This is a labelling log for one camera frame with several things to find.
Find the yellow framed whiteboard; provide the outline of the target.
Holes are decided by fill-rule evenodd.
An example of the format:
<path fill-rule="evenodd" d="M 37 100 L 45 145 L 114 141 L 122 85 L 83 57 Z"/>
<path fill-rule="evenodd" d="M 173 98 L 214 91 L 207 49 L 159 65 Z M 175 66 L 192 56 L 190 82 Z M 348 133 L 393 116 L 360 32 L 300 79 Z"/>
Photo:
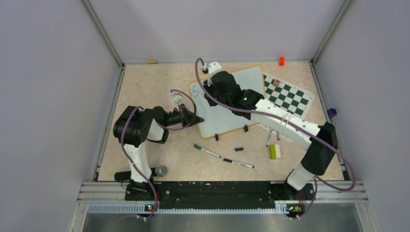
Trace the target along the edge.
<path fill-rule="evenodd" d="M 232 75 L 241 89 L 252 89 L 260 94 L 265 93 L 263 71 L 259 65 L 237 70 L 232 72 Z M 242 116 L 234 115 L 229 109 L 220 105 L 210 106 L 196 79 L 189 84 L 189 92 L 196 104 L 197 116 L 204 119 L 204 122 L 198 124 L 202 138 L 211 138 L 216 134 L 221 135 L 256 124 Z"/>

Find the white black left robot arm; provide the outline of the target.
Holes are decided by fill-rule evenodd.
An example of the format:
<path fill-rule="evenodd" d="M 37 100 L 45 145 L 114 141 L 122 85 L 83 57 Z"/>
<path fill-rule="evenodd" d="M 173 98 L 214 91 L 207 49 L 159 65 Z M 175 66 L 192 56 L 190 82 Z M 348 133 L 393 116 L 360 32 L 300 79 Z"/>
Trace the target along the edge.
<path fill-rule="evenodd" d="M 170 112 L 160 106 L 152 109 L 128 106 L 115 122 L 113 135 L 121 144 L 131 170 L 115 173 L 115 181 L 128 181 L 142 199 L 151 199 L 155 194 L 151 181 L 154 174 L 148 165 L 146 142 L 164 144 L 170 126 L 180 124 L 184 129 L 204 121 L 184 104 Z"/>

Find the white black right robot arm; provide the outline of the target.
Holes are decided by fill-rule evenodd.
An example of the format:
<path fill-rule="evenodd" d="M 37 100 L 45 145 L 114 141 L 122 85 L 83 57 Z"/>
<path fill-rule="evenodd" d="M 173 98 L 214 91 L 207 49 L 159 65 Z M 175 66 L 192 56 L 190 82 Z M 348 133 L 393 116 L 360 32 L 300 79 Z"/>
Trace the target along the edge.
<path fill-rule="evenodd" d="M 227 71 L 209 71 L 203 87 L 209 105 L 220 105 L 237 116 L 269 127 L 296 142 L 306 152 L 286 178 L 283 192 L 287 198 L 297 199 L 308 181 L 325 173 L 337 150 L 334 125 L 328 122 L 318 125 L 294 117 L 262 94 L 241 89 Z"/>

